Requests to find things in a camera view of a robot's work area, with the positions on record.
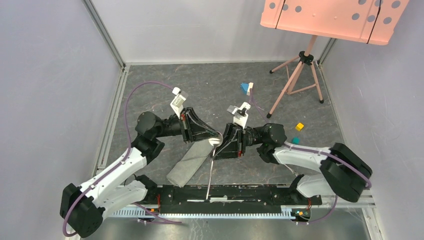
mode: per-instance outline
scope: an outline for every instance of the marble-patterned surface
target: marble-patterned surface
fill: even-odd
[[[116,160],[126,150],[123,105],[136,85],[146,81],[160,81],[179,87],[188,93],[184,106],[193,107],[204,122],[223,133],[226,123],[233,121],[233,117],[227,112],[228,106],[240,106],[249,99],[243,95],[240,89],[241,83],[254,83],[254,97],[258,105],[264,109],[263,114],[268,113],[288,80],[285,69],[269,74],[269,70],[278,64],[278,62],[248,62],[131,66],[108,163]],[[295,67],[296,63],[290,64],[290,72]],[[284,95],[270,121],[284,125],[289,141],[293,137],[299,137],[301,145],[327,147],[343,140],[326,86],[319,75],[318,78],[324,98],[323,104],[319,103],[315,88],[293,95]],[[305,67],[295,89],[313,83],[311,69]],[[152,111],[162,119],[168,118],[173,114],[169,106],[173,98],[171,91],[160,85],[150,84],[139,88],[132,95],[127,110],[132,139],[137,135],[134,130],[137,117],[142,112]],[[265,124],[254,107],[248,113],[248,126],[258,127]],[[300,132],[295,129],[299,122],[305,125]],[[164,137],[160,140],[165,143],[160,155],[136,174],[146,174],[157,184],[170,184],[166,175],[184,156],[192,143],[185,144],[181,136]],[[245,155],[239,159],[218,160],[213,167],[213,184],[284,184],[291,183],[295,177],[284,165],[263,162],[256,152],[256,147],[249,147]],[[293,169],[298,173],[312,174],[310,170],[301,167],[293,166]],[[188,184],[207,184],[209,170],[210,160],[207,159]]]

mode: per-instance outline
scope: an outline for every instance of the pink board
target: pink board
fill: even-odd
[[[265,0],[260,24],[267,28],[386,45],[408,2],[381,0],[376,18],[380,0]]]

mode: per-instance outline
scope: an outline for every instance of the tripod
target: tripod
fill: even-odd
[[[293,57],[292,59],[286,61],[285,63],[283,63],[283,64],[281,64],[281,65],[277,66],[276,68],[269,71],[270,74],[273,74],[278,69],[287,66],[289,63],[291,63],[291,62],[293,62],[297,59],[300,59],[296,68],[294,69],[293,73],[291,74],[290,78],[288,79],[287,83],[285,84],[284,88],[282,89],[281,93],[279,94],[277,101],[275,101],[274,106],[272,106],[271,110],[266,115],[266,117],[268,119],[271,118],[271,116],[273,115],[273,112],[277,108],[277,105],[281,101],[281,99],[283,98],[283,95],[284,95],[285,92],[287,92],[288,95],[291,95],[291,94],[295,94],[295,93],[301,92],[301,91],[306,90],[306,89],[316,87],[316,90],[318,91],[318,95],[319,95],[319,102],[321,104],[324,103],[323,95],[321,94],[320,84],[318,83],[317,72],[315,71],[314,64],[312,63],[312,61],[314,60],[314,56],[309,54],[311,52],[312,47],[314,46],[314,43],[315,43],[316,40],[317,40],[317,35],[312,35],[306,51],[299,52],[299,56]],[[315,80],[315,83],[310,85],[310,86],[304,87],[302,89],[293,91],[293,88],[295,87],[295,84],[298,81],[299,75],[301,74],[302,69],[304,68],[305,65],[310,66],[310,69],[312,70],[312,75],[313,75],[313,79]]]

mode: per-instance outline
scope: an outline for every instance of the blue block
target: blue block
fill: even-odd
[[[242,84],[240,85],[240,88],[241,88],[241,90],[243,91],[243,93],[244,93],[245,95],[247,95],[247,94],[248,94],[248,89],[249,89],[249,84],[248,84],[248,83],[242,83]]]
[[[301,140],[298,137],[293,137],[293,140],[291,140],[291,143],[298,145],[300,141]]]

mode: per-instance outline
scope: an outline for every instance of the yellow cube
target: yellow cube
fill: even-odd
[[[296,125],[296,130],[300,132],[300,131],[304,128],[304,126],[305,126],[305,125],[303,125],[301,122],[299,122],[299,123]]]

